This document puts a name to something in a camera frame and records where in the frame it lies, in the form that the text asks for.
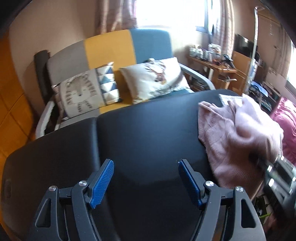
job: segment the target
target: gray armrest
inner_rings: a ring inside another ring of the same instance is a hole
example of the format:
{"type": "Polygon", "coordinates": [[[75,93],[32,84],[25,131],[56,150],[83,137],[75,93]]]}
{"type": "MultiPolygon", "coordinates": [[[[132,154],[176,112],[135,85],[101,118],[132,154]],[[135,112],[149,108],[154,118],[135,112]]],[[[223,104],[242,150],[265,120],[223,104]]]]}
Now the gray armrest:
{"type": "Polygon", "coordinates": [[[36,127],[36,131],[35,131],[36,139],[44,136],[44,131],[49,122],[53,107],[54,107],[54,101],[53,100],[48,101],[36,127]]]}
{"type": "Polygon", "coordinates": [[[196,71],[194,71],[193,69],[191,69],[191,68],[189,68],[189,67],[187,67],[185,65],[180,64],[180,67],[181,67],[181,70],[184,73],[189,74],[193,78],[203,82],[204,84],[206,84],[209,87],[210,90],[215,90],[216,89],[215,86],[213,85],[213,83],[209,79],[204,77],[203,75],[197,73],[196,71]]]}

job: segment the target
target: deer print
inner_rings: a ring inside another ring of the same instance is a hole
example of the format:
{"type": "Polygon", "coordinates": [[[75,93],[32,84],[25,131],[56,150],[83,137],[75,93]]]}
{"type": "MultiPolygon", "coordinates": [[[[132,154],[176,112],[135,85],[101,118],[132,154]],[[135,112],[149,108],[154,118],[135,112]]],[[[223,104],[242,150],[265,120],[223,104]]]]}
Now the deer print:
{"type": "Polygon", "coordinates": [[[78,112],[82,112],[82,105],[92,109],[92,105],[87,99],[98,93],[87,75],[77,76],[72,81],[69,81],[66,87],[66,102],[68,105],[77,104],[78,112]]]}
{"type": "Polygon", "coordinates": [[[155,82],[161,82],[162,85],[166,83],[166,79],[165,79],[166,66],[164,65],[163,62],[158,61],[157,63],[155,61],[155,62],[146,64],[145,66],[146,66],[145,69],[148,70],[148,72],[152,72],[156,74],[156,78],[154,79],[155,82]]]}

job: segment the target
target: pillow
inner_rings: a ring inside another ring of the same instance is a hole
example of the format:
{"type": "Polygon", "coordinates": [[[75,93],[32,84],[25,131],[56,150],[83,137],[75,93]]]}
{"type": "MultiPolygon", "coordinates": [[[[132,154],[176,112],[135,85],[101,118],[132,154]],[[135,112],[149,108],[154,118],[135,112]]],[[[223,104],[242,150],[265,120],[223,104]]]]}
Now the pillow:
{"type": "Polygon", "coordinates": [[[113,62],[52,86],[62,120],[119,101],[112,66],[113,62]]]}
{"type": "Polygon", "coordinates": [[[149,59],[147,63],[120,68],[137,104],[172,91],[189,89],[176,57],[162,60],[149,59]]]}

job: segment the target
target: beige curtain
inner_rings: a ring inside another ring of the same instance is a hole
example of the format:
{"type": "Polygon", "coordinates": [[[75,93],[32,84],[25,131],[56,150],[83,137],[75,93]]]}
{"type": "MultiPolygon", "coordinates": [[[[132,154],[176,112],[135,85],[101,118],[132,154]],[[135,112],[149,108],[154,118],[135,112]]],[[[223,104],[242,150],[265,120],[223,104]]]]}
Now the beige curtain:
{"type": "Polygon", "coordinates": [[[279,51],[274,70],[284,78],[287,78],[291,60],[292,41],[282,25],[279,31],[279,51]]]}
{"type": "Polygon", "coordinates": [[[217,23],[214,26],[213,44],[221,46],[222,54],[232,56],[234,47],[234,10],[232,0],[214,0],[213,8],[219,8],[217,23]]]}
{"type": "Polygon", "coordinates": [[[96,33],[136,28],[134,5],[135,0],[98,0],[96,33]]]}

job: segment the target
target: pink garment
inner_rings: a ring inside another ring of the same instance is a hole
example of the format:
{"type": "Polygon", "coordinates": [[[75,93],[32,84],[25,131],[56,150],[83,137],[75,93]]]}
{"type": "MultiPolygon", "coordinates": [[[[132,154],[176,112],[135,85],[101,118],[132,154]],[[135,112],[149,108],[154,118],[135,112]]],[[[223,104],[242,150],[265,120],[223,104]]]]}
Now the pink garment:
{"type": "Polygon", "coordinates": [[[270,117],[284,130],[284,157],[296,165],[296,106],[282,97],[270,117]]]}
{"type": "Polygon", "coordinates": [[[242,186],[252,199],[263,180],[263,172],[249,160],[255,152],[274,162],[281,150],[283,130],[249,96],[242,106],[228,101],[221,108],[199,103],[199,139],[220,187],[242,186]]]}

